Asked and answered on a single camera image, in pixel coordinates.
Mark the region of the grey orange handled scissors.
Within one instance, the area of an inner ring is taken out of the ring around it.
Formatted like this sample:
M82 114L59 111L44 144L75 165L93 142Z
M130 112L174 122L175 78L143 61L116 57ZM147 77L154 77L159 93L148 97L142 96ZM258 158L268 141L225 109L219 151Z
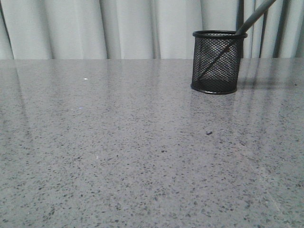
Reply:
M244 35L253 25L254 23L271 7L271 5L276 0L265 0L251 15L250 17L243 23L243 25L235 32L233 36L241 36ZM212 62L209 63L208 67L201 73L198 77L198 80L201 80L203 76L217 63L217 61L221 58L224 53L227 53L229 48L236 43L236 40L233 39L233 36L228 36L228 39L231 41L220 51L220 53L213 59Z

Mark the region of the black mesh pen bucket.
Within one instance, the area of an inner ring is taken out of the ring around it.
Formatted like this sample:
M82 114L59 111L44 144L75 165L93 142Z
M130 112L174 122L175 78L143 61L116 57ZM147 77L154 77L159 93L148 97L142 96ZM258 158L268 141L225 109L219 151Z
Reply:
M236 92L243 40L228 30L194 31L194 56L191 88L206 94Z

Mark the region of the white pleated curtain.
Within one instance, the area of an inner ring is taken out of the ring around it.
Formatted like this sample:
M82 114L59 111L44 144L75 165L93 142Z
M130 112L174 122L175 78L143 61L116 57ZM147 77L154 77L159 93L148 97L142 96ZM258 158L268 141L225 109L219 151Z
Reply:
M192 58L197 30L237 30L259 0L3 0L1 59Z

